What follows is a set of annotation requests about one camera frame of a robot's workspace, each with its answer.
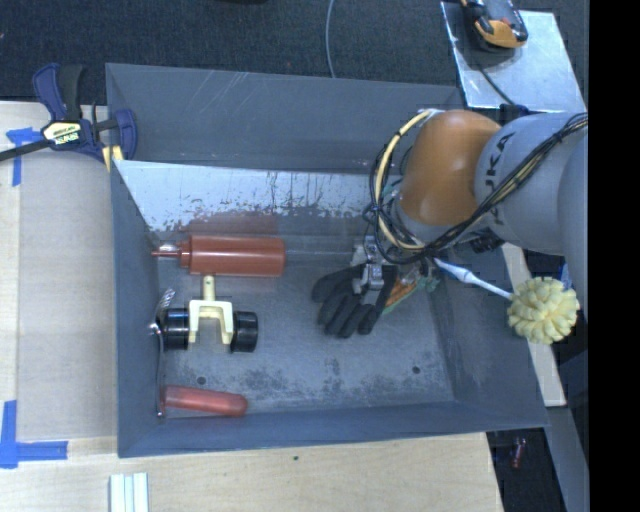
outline light wooden board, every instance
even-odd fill
[[[1,112],[2,134],[39,130],[49,120],[37,103],[2,105]],[[3,236],[13,237],[11,250],[19,248],[19,265],[12,263],[19,267],[19,293],[13,295],[19,384],[12,397],[18,399],[18,439],[114,435],[113,243],[105,166],[44,149],[22,157],[19,187],[10,185],[12,168],[13,161],[3,163],[3,185],[19,196],[19,245],[18,222],[7,223],[10,234]]]
[[[41,126],[39,105],[0,103],[0,119],[11,128]],[[10,147],[0,138],[0,149]],[[54,396],[47,373],[18,379],[19,188],[10,187],[11,164],[0,164],[0,399],[16,398],[29,378]],[[47,351],[40,355],[47,361]],[[94,364],[83,353],[74,364]],[[68,372],[75,382],[78,374]],[[98,394],[100,389],[80,389]],[[95,421],[91,407],[75,421]],[[21,402],[19,414],[28,407]],[[40,409],[43,424],[47,411]],[[0,470],[0,510],[108,510],[109,476],[147,472],[151,510],[416,510],[502,511],[496,476],[484,434],[384,443],[273,449],[230,453],[118,459],[112,436],[71,439],[69,460],[20,463]]]
[[[0,472],[0,510],[106,511],[109,476],[138,472],[153,512],[503,510],[483,434],[132,460],[86,448]]]
[[[529,272],[524,253],[520,247],[507,243],[502,246],[502,252],[514,288],[527,279],[531,279],[531,272]],[[567,405],[567,399],[558,374],[558,365],[551,346],[524,342],[529,345],[544,405],[547,407],[563,407]]]

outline wooden table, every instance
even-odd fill
[[[0,150],[12,147],[5,137],[8,129],[25,126],[39,129],[47,121],[48,113],[39,104],[0,102]],[[54,154],[50,150],[40,153],[37,159],[23,158],[23,180],[33,178],[29,175],[29,168],[36,163],[64,168],[65,159],[79,156]],[[29,389],[32,379],[37,379],[42,389],[50,389],[51,396],[57,396],[59,391],[56,388],[59,384],[46,372],[32,375],[29,368],[17,367],[23,334],[18,311],[21,187],[11,186],[12,172],[12,161],[0,163],[0,400],[3,402],[16,399],[19,389]],[[518,259],[521,255],[515,251],[509,257],[516,261],[515,279],[526,277],[522,260]],[[54,351],[61,350],[61,347],[51,345],[47,348],[46,344],[43,347],[39,353],[42,361],[48,361],[49,357],[55,359]],[[540,370],[546,371],[546,377],[541,379],[545,401],[559,405],[564,396],[549,355],[544,349],[538,351],[538,355],[534,354],[534,362],[537,370],[547,368]],[[82,359],[73,362],[76,367],[92,363]],[[104,393],[113,394],[115,389],[112,370],[112,365],[105,365],[105,374],[101,378],[107,379],[110,385],[102,386]],[[64,393],[74,389],[74,379],[78,378],[86,379],[87,376],[69,372]],[[96,392],[95,389],[87,390],[82,383],[76,389],[80,394]],[[104,410],[92,409],[95,401],[83,398],[76,400],[75,416],[71,418],[76,423],[74,426],[78,427],[76,430],[83,435],[65,438],[69,440],[67,460],[20,462],[16,469],[0,469],[0,510],[108,510],[110,475],[139,472],[148,474],[150,509],[153,512],[503,510],[489,446],[483,433],[322,447],[118,459],[115,431],[109,433],[110,426],[106,429],[108,435],[102,435],[104,432],[87,435],[86,429],[83,430],[83,422],[91,426],[96,423],[97,416],[104,414]],[[40,425],[46,429],[51,411],[38,406],[41,410],[37,409],[34,414],[33,408],[28,412],[27,404],[23,405],[27,411],[25,414],[30,414],[33,421],[41,419]]]

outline white cable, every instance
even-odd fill
[[[470,270],[464,267],[459,267],[458,265],[452,265],[451,263],[447,263],[446,261],[442,261],[441,259],[438,259],[438,258],[433,258],[433,260],[436,262],[436,264],[440,268],[446,270],[453,277],[455,277],[459,281],[462,281],[463,283],[480,286],[481,288],[484,288],[485,290],[493,292],[496,295],[500,295],[505,299],[511,299],[513,295],[509,292],[504,291],[501,288],[498,288],[497,286],[494,286],[490,283],[487,283],[486,281],[483,281],[482,279],[479,279],[473,272],[471,272]]]
[[[331,11],[333,10],[333,3],[335,0],[329,0],[329,7],[327,8],[327,22],[324,27],[324,46],[327,54],[327,64],[329,64],[329,71],[331,72],[331,78],[335,78],[336,74],[333,72],[333,64],[331,63],[331,50],[329,49],[329,23],[331,21]]]

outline toy brush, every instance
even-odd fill
[[[516,286],[513,293],[487,283],[466,268],[435,258],[436,264],[453,277],[511,301],[507,309],[509,326],[531,343],[551,345],[571,333],[578,319],[580,304],[576,292],[565,290],[561,281],[535,277]]]

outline white stick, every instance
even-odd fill
[[[486,281],[483,281],[482,279],[477,278],[473,274],[473,272],[471,272],[470,270],[464,267],[459,267],[457,265],[452,265],[451,263],[446,263],[438,258],[434,258],[434,260],[440,268],[449,272],[451,275],[453,275],[453,277],[455,277],[459,281],[462,281],[463,283],[469,283],[469,284],[474,284],[476,286],[480,286],[481,288],[484,288],[485,290],[489,290],[490,292],[493,292],[496,295],[500,295],[505,299],[511,300],[511,295],[512,295],[511,293],[505,292],[501,288],[498,288],[497,286],[494,286],[492,284],[487,283]]]

